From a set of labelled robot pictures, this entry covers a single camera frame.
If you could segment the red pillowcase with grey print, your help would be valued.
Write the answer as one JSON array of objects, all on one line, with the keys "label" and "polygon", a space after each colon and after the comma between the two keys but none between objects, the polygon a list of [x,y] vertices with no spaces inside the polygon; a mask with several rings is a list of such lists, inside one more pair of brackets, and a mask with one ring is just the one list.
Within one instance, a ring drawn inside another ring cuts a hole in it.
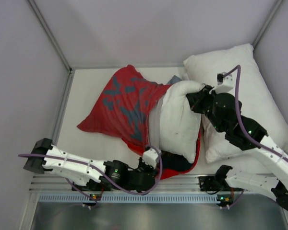
[{"label": "red pillowcase with grey print", "polygon": [[[148,117],[170,85],[145,79],[133,65],[114,73],[104,87],[90,114],[78,124],[84,132],[101,133],[120,138],[128,148],[142,155],[148,141]],[[199,131],[194,163],[180,155],[162,152],[162,179],[190,172],[200,154]]]}]

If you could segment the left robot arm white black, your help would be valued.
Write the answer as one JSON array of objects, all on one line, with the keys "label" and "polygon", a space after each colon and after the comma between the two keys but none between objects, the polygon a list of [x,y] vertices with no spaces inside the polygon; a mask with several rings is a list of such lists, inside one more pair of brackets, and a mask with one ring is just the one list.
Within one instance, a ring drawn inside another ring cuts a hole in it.
[{"label": "left robot arm white black", "polygon": [[24,170],[64,177],[80,191],[115,189],[145,195],[159,183],[163,169],[161,152],[153,146],[145,148],[136,168],[119,160],[93,160],[68,153],[49,138],[37,141],[31,153],[20,157],[26,159]]}]

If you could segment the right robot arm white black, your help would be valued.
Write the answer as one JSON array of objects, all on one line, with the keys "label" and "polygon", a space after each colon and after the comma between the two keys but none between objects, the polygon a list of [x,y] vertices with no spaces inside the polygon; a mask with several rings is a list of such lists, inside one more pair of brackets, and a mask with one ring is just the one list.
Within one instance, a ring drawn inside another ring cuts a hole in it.
[{"label": "right robot arm white black", "polygon": [[213,179],[217,190],[253,191],[288,211],[288,155],[257,121],[241,115],[242,103],[238,96],[217,93],[207,85],[186,97],[193,112],[205,115],[217,132],[225,133],[230,144],[256,158],[272,173],[272,176],[262,176],[221,165]]}]

